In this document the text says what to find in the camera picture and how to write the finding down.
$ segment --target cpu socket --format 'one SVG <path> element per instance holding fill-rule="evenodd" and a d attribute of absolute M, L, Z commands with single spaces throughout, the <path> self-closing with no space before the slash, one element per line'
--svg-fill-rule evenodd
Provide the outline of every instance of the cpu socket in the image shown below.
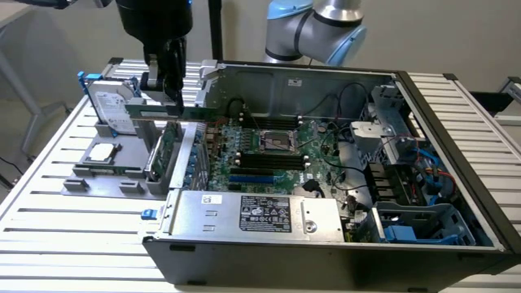
<path fill-rule="evenodd" d="M 261 131 L 258 148 L 262 151 L 294 151 L 293 131 Z"/>

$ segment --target motherboard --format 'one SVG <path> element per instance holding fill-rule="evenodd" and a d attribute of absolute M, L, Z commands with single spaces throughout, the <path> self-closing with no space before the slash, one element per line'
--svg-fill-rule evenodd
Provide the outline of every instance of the motherboard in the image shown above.
<path fill-rule="evenodd" d="M 328 136 L 332 128 L 338 127 L 326 121 L 261 118 L 253 124 L 230 120 L 208 128 L 208 190 L 309 196 L 302 184 L 314 180 L 330 196 L 332 179 L 340 175 L 324 161 L 340 163 L 338 143 Z"/>

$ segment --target metal rod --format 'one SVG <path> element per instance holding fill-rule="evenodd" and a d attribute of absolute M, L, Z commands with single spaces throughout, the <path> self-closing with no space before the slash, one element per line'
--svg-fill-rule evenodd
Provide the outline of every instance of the metal rod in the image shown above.
<path fill-rule="evenodd" d="M 221 9 L 221 0 L 208 0 L 208 11 L 210 13 L 212 58 L 214 60 L 222 60 Z"/>

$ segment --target power supply label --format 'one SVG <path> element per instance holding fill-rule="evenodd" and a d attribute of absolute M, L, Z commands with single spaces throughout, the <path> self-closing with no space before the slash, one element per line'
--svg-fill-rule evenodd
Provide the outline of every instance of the power supply label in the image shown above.
<path fill-rule="evenodd" d="M 292 232 L 288 197 L 241 197 L 238 227 L 252 232 Z"/>

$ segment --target aluminum extrusion table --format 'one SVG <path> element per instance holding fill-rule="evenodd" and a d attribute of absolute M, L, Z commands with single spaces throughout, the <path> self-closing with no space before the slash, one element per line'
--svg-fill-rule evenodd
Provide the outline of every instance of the aluminum extrusion table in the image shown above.
<path fill-rule="evenodd" d="M 143 70 L 144 66 L 137 60 L 125 60 L 121 76 Z M 196 84 L 197 66 L 189 63 L 188 84 Z M 517 145 L 513 146 L 509 136 L 458 82 L 437 74 L 410 76 L 521 231 Z M 156 222 L 141 222 L 139 215 L 147 208 L 157 209 L 163 202 L 60 195 L 63 180 L 96 135 L 95 123 L 92 105 L 83 98 L 0 205 L 0 291 L 274 292 L 168 284 L 137 235 L 157 228 Z M 521 266 L 497 276 L 474 275 L 442 292 L 518 293 Z"/>

